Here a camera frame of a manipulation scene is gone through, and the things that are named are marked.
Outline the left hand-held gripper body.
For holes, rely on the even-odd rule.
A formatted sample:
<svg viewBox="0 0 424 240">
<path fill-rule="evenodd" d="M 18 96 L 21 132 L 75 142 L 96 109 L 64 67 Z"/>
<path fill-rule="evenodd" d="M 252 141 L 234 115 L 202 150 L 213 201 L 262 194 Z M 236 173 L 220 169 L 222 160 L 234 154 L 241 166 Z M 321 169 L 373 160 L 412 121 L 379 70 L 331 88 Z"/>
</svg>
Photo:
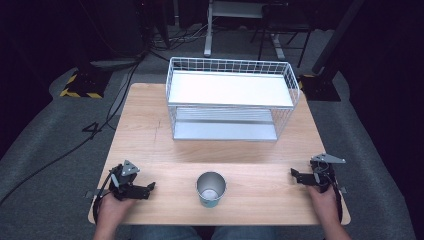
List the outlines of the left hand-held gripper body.
<svg viewBox="0 0 424 240">
<path fill-rule="evenodd" d="M 139 171 L 140 169 L 129 160 L 125 160 L 123 164 L 118 164 L 110 170 L 109 191 L 115 198 L 118 200 L 133 199 L 132 196 L 135 193 L 149 192 L 146 191 L 146 187 L 133 184 Z"/>
</svg>

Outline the person's legs in jeans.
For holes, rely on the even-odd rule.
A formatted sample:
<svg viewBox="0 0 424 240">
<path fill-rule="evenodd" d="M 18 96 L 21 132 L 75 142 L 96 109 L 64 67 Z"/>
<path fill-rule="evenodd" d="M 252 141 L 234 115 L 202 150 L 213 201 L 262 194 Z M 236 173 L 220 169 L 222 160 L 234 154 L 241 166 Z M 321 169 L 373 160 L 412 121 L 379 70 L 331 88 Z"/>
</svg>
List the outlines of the person's legs in jeans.
<svg viewBox="0 0 424 240">
<path fill-rule="evenodd" d="M 131 240 L 204 240 L 195 227 L 138 225 L 131 228 Z M 278 240 L 275 227 L 217 226 L 210 240 Z"/>
</svg>

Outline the person's right hand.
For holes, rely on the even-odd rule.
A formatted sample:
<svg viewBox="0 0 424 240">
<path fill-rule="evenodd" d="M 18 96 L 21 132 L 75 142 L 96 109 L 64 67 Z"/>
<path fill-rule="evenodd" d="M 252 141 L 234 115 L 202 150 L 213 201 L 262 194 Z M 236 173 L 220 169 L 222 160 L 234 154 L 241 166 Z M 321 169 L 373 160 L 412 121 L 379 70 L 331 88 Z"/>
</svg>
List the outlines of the person's right hand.
<svg viewBox="0 0 424 240">
<path fill-rule="evenodd" d="M 314 211 L 321 222 L 324 224 L 332 224 L 339 222 L 336 195 L 331 188 L 320 193 L 315 187 L 306 187 L 311 200 Z"/>
</svg>

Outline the metal cup with teal sleeve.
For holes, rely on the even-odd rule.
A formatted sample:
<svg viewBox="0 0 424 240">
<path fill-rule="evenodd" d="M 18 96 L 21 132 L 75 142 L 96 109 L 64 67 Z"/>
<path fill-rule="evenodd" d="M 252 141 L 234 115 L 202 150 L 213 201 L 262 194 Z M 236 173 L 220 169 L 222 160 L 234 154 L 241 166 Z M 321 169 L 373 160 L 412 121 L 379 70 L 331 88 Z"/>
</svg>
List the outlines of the metal cup with teal sleeve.
<svg viewBox="0 0 424 240">
<path fill-rule="evenodd" d="M 206 208 L 214 208 L 227 189 L 225 178 L 217 172 L 202 173 L 196 181 L 196 191 L 200 203 Z"/>
</svg>

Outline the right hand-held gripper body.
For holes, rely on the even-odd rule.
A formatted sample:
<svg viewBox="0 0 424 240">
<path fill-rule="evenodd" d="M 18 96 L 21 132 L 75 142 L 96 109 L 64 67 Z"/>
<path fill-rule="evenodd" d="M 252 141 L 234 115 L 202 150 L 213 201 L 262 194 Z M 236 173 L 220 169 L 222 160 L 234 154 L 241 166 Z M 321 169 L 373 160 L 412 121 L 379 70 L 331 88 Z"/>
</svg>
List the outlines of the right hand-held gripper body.
<svg viewBox="0 0 424 240">
<path fill-rule="evenodd" d="M 315 185 L 319 187 L 319 192 L 323 193 L 328 190 L 330 185 L 336 183 L 336 177 L 333 165 L 345 164 L 344 158 L 339 158 L 328 153 L 321 153 L 311 158 L 310 164 L 313 171 Z"/>
</svg>

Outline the person's left hand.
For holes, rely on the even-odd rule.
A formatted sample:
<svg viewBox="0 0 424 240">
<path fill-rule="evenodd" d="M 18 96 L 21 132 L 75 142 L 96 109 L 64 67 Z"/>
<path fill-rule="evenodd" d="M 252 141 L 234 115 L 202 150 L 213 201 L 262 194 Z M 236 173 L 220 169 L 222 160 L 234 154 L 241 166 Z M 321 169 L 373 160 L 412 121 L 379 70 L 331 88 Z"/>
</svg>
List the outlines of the person's left hand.
<svg viewBox="0 0 424 240">
<path fill-rule="evenodd" d="M 116 229 L 135 203 L 134 199 L 118 200 L 111 193 L 104 195 L 100 201 L 97 226 L 102 229 Z"/>
</svg>

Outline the black chair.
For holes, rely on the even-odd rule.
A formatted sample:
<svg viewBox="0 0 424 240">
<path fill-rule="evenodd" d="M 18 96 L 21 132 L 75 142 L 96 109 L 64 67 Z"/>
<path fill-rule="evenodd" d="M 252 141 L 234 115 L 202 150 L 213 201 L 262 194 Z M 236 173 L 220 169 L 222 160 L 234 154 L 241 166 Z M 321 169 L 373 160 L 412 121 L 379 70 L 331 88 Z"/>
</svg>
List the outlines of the black chair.
<svg viewBox="0 0 424 240">
<path fill-rule="evenodd" d="M 257 60 L 261 59 L 266 34 L 269 34 L 274 40 L 277 40 L 280 34 L 289 34 L 291 38 L 287 41 L 287 45 L 290 49 L 293 49 L 290 43 L 299 33 L 304 33 L 304 43 L 300 47 L 296 47 L 296 50 L 301 51 L 297 63 L 297 66 L 300 66 L 312 31 L 312 22 L 300 3 L 282 2 L 263 5 L 260 22 L 251 38 L 251 42 L 253 42 L 256 35 L 260 34 Z"/>
</svg>

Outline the black stand base yellow stripes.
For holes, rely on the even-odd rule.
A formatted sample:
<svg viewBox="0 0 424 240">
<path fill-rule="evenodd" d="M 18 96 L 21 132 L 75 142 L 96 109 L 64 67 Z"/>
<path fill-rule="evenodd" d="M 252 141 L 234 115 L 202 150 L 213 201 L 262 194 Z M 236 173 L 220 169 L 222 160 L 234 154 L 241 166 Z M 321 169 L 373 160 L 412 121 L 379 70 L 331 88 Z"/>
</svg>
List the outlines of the black stand base yellow stripes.
<svg viewBox="0 0 424 240">
<path fill-rule="evenodd" d="M 87 73 L 76 70 L 68 79 L 60 96 L 101 99 L 104 97 L 111 76 L 111 71 L 96 70 Z"/>
</svg>

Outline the black slanted pole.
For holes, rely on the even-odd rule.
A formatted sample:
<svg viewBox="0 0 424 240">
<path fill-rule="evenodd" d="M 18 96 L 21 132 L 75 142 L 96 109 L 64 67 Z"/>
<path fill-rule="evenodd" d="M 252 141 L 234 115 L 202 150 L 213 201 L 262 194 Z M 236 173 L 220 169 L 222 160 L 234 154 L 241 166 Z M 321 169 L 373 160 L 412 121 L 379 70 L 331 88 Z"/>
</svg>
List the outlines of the black slanted pole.
<svg viewBox="0 0 424 240">
<path fill-rule="evenodd" d="M 325 48 L 321 52 L 320 56 L 318 57 L 317 61 L 315 62 L 314 66 L 312 67 L 312 72 L 315 74 L 320 74 L 322 70 L 325 68 L 325 64 L 329 60 L 331 54 L 335 51 L 335 48 L 337 47 L 337 44 L 342 39 L 344 33 L 349 28 L 350 24 L 356 17 L 358 11 L 360 10 L 361 6 L 363 5 L 365 0 L 353 0 L 350 4 L 349 8 L 343 15 L 340 23 L 338 24 L 337 28 L 335 29 L 332 37 L 326 44 Z"/>
</svg>

